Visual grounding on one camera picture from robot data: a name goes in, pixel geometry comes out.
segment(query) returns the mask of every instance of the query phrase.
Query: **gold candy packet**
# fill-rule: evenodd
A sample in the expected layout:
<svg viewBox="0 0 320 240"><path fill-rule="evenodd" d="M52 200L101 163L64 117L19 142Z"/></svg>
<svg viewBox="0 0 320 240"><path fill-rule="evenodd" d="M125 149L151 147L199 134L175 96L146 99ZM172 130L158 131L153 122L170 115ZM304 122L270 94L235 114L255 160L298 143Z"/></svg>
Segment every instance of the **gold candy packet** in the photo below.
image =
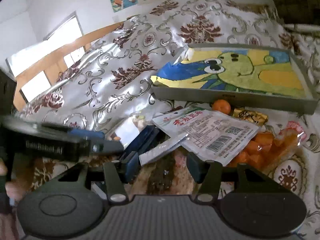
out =
<svg viewBox="0 0 320 240"><path fill-rule="evenodd" d="M266 121L268 121L268 116L266 114L246 110L244 108L235 108L232 116L255 123L258 126L262 126Z"/></svg>

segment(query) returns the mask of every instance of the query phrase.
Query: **barcode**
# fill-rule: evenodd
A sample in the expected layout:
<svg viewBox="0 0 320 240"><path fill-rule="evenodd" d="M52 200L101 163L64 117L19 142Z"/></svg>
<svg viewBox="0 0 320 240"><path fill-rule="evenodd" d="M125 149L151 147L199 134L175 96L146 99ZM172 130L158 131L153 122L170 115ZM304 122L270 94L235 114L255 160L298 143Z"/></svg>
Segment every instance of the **barcode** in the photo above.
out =
<svg viewBox="0 0 320 240"><path fill-rule="evenodd" d="M208 145L206 148L218 152L225 146L232 138L230 136L221 135L218 139L216 139L213 143Z"/></svg>

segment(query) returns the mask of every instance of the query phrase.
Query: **wooden surface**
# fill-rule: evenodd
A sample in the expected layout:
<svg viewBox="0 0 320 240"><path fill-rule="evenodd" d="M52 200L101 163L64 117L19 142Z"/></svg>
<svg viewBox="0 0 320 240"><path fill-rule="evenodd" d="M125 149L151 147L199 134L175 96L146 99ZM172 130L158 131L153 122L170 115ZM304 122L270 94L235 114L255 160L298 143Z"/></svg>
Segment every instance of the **wooden surface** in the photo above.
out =
<svg viewBox="0 0 320 240"><path fill-rule="evenodd" d="M121 25L122 22L116 23L91 33L88 33L79 39L76 39L73 43L66 44L55 51L51 52L47 56L43 57L38 62L34 63L28 69L23 71L21 74L16 76L17 80L17 88L14 96L13 103L18 111L21 111L25 106L25 101L23 100L20 89L28 83L34 76L38 75L41 71L44 71L51 85L55 83L55 81L59 77L59 73L63 72L67 69L66 64L64 63L63 57L68 55L80 47L85 47L89 49L90 43L105 36L106 34L112 32L117 27Z"/></svg>

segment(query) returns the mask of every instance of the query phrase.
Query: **window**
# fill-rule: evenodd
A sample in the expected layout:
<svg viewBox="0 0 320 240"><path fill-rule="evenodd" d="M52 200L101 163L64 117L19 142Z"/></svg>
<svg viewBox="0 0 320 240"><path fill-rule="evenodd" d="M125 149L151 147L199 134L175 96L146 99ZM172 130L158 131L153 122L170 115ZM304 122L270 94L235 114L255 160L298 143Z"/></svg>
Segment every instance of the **window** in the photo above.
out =
<svg viewBox="0 0 320 240"><path fill-rule="evenodd" d="M72 43L82 36L82 30L76 13L69 15L44 41L23 49L7 59L7 64L16 77L38 60L62 47ZM76 49L64 57L67 67L71 67L83 55L84 48ZM25 101L30 102L33 98L51 87L49 80L42 71L21 88L21 94Z"/></svg>

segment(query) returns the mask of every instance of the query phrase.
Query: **qr code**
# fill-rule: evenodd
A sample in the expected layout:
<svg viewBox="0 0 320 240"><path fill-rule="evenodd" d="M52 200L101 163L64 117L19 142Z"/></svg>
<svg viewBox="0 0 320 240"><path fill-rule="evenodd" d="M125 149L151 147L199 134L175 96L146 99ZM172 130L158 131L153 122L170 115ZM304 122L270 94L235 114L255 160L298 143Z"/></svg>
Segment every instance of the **qr code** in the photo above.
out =
<svg viewBox="0 0 320 240"><path fill-rule="evenodd" d="M231 126L229 127L227 130L225 130L225 133L232 133L234 135L237 135L238 133L240 133L243 129L238 128L238 127L234 127Z"/></svg>

